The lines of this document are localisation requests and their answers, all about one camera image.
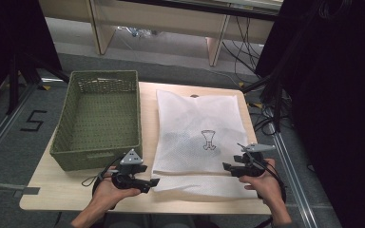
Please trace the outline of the green woven basket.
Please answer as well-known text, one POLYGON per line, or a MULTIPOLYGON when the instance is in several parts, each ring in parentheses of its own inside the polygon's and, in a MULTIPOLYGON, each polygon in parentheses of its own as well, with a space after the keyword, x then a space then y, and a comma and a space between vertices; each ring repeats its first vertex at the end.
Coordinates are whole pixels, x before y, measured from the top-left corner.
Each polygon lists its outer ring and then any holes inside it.
POLYGON ((72 72, 50 155, 75 171, 101 168, 130 150, 143 154, 138 72, 72 72))

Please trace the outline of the metal floor rail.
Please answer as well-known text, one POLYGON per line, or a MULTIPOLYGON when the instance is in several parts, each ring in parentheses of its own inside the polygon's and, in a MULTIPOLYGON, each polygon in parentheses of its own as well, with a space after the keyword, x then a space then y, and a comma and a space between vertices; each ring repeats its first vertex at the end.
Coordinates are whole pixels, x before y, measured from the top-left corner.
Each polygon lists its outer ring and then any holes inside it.
POLYGON ((10 129, 12 128, 12 126, 20 116, 21 112, 25 108, 28 99, 36 89, 37 85, 28 85, 19 98, 18 106, 16 106, 10 114, 6 115, 3 121, 0 123, 0 144, 4 140, 6 135, 9 133, 10 129))
POLYGON ((298 175, 296 173, 295 167, 292 160, 288 154, 288 150, 283 141, 281 133, 278 131, 277 123, 270 123, 269 129, 272 131, 272 136, 274 143, 277 147, 277 151, 282 162, 283 169, 286 173, 289 185, 291 187, 294 199, 297 203, 299 213, 302 217, 305 228, 318 228, 317 220, 313 209, 309 203, 309 200, 305 196, 305 192, 299 181, 298 175))

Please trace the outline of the black metal stand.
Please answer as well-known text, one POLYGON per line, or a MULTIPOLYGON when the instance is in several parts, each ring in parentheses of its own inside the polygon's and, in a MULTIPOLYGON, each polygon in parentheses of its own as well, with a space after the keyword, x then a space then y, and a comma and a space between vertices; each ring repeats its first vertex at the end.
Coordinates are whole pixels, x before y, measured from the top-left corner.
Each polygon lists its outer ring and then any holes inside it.
POLYGON ((259 95, 259 98, 264 104, 270 104, 271 102, 275 103, 272 115, 272 124, 277 133, 280 132, 279 123, 281 117, 280 111, 282 106, 283 88, 281 78, 287 73, 288 62, 288 58, 282 57, 269 75, 240 90, 243 94, 246 94, 256 88, 264 86, 264 89, 259 95))

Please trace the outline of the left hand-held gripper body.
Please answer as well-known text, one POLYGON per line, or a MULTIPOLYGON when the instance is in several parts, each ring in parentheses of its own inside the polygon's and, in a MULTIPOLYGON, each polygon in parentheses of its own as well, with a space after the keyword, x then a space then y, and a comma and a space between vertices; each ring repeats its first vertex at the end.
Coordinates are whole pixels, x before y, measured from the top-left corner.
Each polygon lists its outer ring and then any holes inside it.
POLYGON ((112 174, 112 183, 118 189, 136 188, 141 191, 144 180, 136 179, 135 175, 137 174, 137 166, 143 165, 143 162, 143 159, 135 150, 131 149, 121 159, 119 165, 112 174))

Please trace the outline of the clear plastic clutter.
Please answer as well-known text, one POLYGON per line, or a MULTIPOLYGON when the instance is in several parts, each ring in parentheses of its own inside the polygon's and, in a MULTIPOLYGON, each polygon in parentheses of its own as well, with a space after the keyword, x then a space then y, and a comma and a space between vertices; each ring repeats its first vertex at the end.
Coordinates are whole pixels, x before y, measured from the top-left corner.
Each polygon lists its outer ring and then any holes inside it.
POLYGON ((119 30, 126 30, 133 37, 151 37, 158 34, 157 30, 132 28, 132 27, 118 27, 119 30))

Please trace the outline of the white mesh laundry bag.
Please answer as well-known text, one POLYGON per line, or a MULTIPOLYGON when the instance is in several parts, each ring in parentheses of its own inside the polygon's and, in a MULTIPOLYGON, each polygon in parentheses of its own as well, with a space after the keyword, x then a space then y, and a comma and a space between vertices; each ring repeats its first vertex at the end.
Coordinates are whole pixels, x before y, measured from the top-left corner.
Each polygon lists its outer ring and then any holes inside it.
POLYGON ((197 98, 157 92, 160 133, 151 176, 156 192, 254 199, 223 169, 250 143, 235 96, 197 98))

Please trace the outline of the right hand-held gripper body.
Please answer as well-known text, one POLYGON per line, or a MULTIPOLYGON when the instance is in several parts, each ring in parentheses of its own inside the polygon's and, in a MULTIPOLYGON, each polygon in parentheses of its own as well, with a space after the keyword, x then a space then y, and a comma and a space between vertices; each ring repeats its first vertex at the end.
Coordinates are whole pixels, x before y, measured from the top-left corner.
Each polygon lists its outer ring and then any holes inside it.
POLYGON ((233 177, 259 177, 266 169, 267 161, 264 159, 262 153, 265 151, 272 151, 276 148, 273 145, 250 143, 246 146, 241 145, 240 156, 243 156, 242 166, 232 167, 233 177))

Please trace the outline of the black tripod stand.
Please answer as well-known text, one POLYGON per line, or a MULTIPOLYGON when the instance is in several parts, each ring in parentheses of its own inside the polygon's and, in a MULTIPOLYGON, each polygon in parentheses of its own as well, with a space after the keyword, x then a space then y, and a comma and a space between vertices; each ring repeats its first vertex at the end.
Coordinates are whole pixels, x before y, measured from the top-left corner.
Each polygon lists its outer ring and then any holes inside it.
POLYGON ((19 106, 19 76, 26 80, 28 85, 37 86, 42 82, 42 78, 37 72, 38 68, 43 68, 65 83, 69 82, 69 77, 62 71, 61 67, 55 67, 41 58, 26 52, 16 52, 10 58, 9 81, 10 81, 10 101, 7 114, 10 115, 19 106))

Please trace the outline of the grey floor strip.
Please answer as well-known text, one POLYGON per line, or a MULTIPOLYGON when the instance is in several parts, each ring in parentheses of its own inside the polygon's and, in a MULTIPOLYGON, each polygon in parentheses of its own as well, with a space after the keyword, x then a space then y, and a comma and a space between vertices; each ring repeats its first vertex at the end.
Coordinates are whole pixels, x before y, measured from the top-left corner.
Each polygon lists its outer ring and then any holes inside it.
POLYGON ((38 195, 39 187, 27 187, 25 185, 0 183, 0 190, 13 191, 16 198, 22 198, 24 195, 38 195))

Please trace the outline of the person's right hand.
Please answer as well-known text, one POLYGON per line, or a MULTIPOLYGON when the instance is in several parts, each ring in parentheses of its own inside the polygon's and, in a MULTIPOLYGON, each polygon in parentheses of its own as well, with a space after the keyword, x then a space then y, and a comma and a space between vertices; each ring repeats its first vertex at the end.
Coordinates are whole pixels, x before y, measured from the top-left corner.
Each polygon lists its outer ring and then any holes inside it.
POLYGON ((239 181, 244 183, 246 190, 255 190, 268 206, 272 206, 276 203, 282 203, 282 195, 279 182, 273 177, 276 174, 276 163, 273 159, 267 159, 266 161, 271 172, 265 171, 259 177, 242 176, 239 181))

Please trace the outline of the black curtain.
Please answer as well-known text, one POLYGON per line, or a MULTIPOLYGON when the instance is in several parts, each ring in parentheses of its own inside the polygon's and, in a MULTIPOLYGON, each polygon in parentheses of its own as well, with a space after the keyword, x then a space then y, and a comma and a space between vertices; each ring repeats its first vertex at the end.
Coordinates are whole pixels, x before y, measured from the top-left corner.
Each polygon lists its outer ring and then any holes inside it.
POLYGON ((0 0, 0 85, 10 58, 23 52, 62 69, 39 0, 0 0))
POLYGON ((325 0, 281 79, 343 228, 365 228, 365 0, 325 0))

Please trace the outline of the person's left hand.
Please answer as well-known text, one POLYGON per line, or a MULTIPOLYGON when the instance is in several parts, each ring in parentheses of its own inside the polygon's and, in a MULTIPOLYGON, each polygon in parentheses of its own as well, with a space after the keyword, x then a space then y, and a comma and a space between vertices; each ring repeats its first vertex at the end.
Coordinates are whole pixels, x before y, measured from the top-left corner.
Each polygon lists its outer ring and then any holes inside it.
POLYGON ((106 212, 114 208, 118 202, 125 198, 135 197, 141 193, 139 189, 118 189, 113 183, 109 174, 105 174, 94 191, 89 205, 96 211, 106 212))

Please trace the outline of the light wooden desk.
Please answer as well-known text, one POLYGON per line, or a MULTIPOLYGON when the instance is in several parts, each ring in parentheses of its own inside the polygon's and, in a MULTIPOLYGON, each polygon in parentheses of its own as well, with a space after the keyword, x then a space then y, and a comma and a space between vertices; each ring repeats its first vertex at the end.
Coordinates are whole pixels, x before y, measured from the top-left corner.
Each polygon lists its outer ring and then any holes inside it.
POLYGON ((46 17, 86 22, 91 25, 96 52, 106 53, 118 26, 202 36, 208 46, 209 65, 217 64, 224 39, 266 42, 273 23, 243 16, 198 9, 156 6, 154 0, 132 3, 123 0, 39 0, 46 17))

